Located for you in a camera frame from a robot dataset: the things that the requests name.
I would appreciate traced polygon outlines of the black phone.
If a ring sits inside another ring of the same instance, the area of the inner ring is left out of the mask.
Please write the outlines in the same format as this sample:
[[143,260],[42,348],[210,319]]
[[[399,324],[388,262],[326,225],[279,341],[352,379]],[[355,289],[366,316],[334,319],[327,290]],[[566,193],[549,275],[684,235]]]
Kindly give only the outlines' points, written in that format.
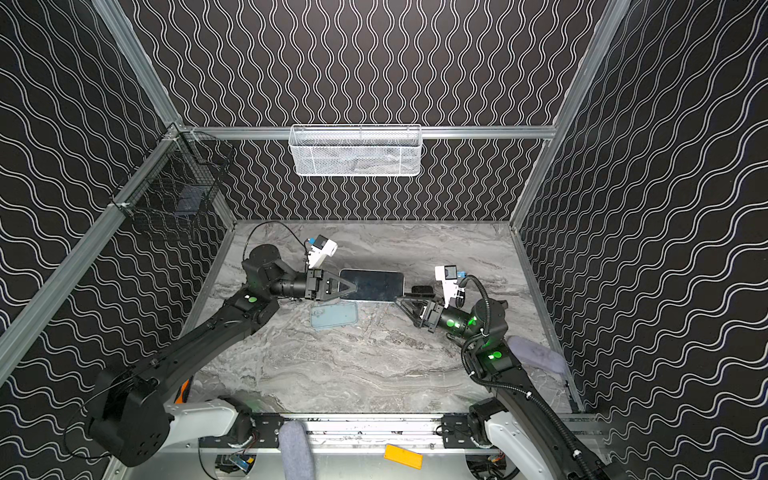
[[404,293],[402,272],[342,269],[340,277],[353,283],[357,290],[342,296],[345,300],[363,302],[394,302]]

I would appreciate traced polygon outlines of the light blue phone case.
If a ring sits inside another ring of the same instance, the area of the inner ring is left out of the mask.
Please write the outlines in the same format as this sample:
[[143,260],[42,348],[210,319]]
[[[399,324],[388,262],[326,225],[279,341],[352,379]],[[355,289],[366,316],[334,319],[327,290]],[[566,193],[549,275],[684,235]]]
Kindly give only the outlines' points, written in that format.
[[355,324],[358,309],[354,302],[319,304],[311,308],[310,324],[315,330],[327,330]]

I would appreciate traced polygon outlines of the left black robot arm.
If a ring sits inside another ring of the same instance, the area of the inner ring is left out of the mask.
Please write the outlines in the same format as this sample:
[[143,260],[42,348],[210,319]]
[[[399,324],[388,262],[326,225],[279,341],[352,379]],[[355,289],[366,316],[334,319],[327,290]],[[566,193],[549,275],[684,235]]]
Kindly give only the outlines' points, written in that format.
[[177,406],[176,393],[203,366],[263,328],[284,298],[324,302],[356,291],[354,283],[321,268],[299,272],[278,248],[263,244],[242,263],[243,286],[208,320],[129,367],[109,367],[96,380],[85,410],[85,434],[127,467],[162,449],[200,437],[248,440],[248,407],[227,400]]

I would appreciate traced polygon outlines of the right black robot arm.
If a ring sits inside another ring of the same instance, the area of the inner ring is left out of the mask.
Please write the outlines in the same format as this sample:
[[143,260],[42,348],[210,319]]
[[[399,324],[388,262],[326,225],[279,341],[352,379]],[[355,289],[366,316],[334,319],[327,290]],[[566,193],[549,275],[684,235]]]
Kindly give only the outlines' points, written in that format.
[[469,438],[500,450],[528,479],[625,479],[605,463],[543,399],[509,348],[504,301],[484,298],[467,312],[441,300],[400,297],[396,305],[413,325],[444,331],[460,346],[462,366],[492,395],[470,407]]

